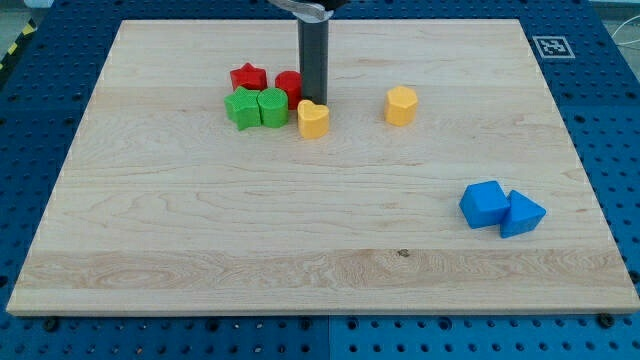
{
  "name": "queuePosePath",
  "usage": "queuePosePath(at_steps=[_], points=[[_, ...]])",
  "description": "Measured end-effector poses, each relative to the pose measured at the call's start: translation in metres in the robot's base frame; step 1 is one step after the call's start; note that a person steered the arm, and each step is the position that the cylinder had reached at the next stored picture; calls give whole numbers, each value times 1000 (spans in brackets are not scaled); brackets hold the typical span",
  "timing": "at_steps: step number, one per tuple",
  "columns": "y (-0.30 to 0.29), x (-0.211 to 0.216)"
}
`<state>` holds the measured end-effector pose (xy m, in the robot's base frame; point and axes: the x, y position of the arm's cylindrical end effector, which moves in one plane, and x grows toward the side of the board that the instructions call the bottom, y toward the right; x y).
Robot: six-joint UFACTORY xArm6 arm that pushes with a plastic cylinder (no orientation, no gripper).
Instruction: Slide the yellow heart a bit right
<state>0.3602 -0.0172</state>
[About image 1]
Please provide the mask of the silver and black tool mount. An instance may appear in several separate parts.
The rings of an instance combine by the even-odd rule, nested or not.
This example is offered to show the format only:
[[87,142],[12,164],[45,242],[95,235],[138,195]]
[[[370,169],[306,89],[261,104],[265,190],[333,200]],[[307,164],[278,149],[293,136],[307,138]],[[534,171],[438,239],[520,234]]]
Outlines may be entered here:
[[323,22],[329,20],[337,9],[348,3],[348,0],[268,0],[268,2],[291,12],[304,22]]

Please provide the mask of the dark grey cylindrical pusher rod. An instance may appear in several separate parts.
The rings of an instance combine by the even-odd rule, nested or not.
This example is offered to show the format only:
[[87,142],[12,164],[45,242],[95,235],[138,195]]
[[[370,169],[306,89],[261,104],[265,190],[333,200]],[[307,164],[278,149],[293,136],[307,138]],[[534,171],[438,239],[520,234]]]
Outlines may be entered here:
[[326,105],[328,93],[329,21],[297,21],[301,96]]

